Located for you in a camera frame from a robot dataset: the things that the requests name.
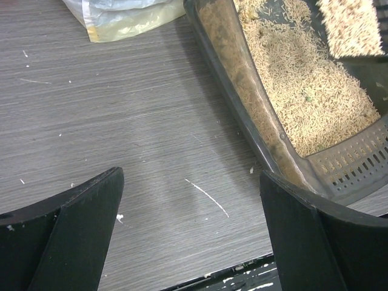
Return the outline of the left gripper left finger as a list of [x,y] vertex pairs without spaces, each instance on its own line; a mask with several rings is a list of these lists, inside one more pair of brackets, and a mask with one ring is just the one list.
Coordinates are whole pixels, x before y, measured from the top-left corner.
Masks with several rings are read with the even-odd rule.
[[97,290],[123,190],[113,167],[1,214],[1,290]]

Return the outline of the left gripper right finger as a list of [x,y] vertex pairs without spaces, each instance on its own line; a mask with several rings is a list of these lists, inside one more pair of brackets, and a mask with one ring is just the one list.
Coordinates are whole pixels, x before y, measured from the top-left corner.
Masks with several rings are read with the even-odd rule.
[[283,290],[387,290],[387,215],[373,216],[272,172],[260,194]]

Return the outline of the dark translucent litter box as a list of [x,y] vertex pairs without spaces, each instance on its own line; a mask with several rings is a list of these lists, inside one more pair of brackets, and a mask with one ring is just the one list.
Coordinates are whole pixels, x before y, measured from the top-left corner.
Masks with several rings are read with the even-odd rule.
[[348,205],[387,184],[387,66],[331,60],[314,1],[185,1],[264,167]]

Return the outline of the black slotted litter scoop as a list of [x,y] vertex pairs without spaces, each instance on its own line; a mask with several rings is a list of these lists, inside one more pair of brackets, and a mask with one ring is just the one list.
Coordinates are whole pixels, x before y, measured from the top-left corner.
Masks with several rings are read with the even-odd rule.
[[387,62],[387,1],[321,0],[330,55],[342,62]]

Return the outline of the bin with plastic liner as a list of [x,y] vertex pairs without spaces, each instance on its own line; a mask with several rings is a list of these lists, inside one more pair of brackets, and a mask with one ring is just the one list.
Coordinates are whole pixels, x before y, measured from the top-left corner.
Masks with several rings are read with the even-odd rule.
[[90,42],[131,38],[185,15],[182,0],[64,0]]

